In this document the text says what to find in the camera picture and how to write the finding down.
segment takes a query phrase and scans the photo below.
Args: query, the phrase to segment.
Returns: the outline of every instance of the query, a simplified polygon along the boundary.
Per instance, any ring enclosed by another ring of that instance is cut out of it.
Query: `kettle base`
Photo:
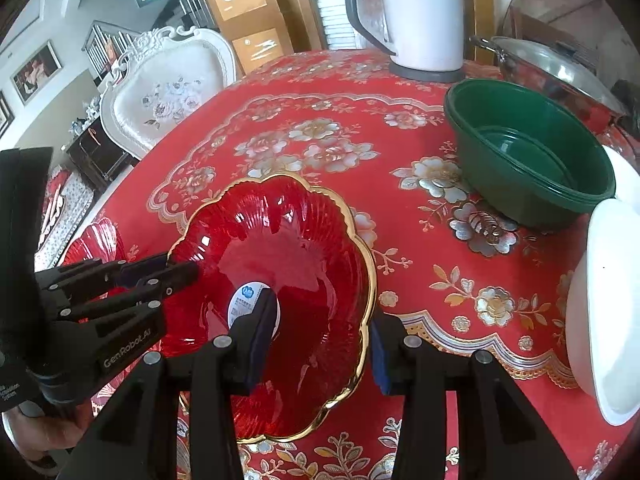
[[[456,83],[465,78],[465,71],[462,68],[448,72],[430,72],[428,70],[408,68],[393,61],[389,64],[389,72],[406,79],[428,83]]]

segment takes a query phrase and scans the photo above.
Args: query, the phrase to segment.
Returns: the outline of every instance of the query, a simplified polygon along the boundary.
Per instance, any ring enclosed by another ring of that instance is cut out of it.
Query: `green plastic basin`
[[[447,92],[445,115],[469,183],[519,224],[558,230],[616,190],[594,135],[569,111],[527,88],[469,79]]]

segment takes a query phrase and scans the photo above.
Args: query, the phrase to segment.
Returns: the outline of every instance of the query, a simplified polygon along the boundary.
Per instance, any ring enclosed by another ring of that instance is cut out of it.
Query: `white electric kettle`
[[[449,83],[464,78],[465,44],[463,0],[382,0],[379,23],[370,23],[367,0],[345,0],[351,26],[391,56],[392,73],[420,81]]]

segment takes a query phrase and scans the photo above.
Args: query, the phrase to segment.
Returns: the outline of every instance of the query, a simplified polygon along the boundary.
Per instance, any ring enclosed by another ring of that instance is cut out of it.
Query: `framed picture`
[[[7,128],[14,121],[14,114],[4,98],[4,94],[0,92],[0,137],[5,133]]]
[[[38,50],[14,74],[12,81],[22,102],[27,102],[62,68],[50,41]]]

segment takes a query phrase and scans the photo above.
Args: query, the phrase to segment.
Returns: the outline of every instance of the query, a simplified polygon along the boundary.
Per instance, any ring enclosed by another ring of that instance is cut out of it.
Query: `metal railing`
[[[191,17],[193,25],[198,28],[218,30],[216,20],[213,18],[207,0],[178,0],[178,3],[180,3],[185,16]]]
[[[111,65],[124,53],[133,40],[140,35],[135,30],[119,27],[113,23],[93,22],[82,51],[102,81],[111,71]]]

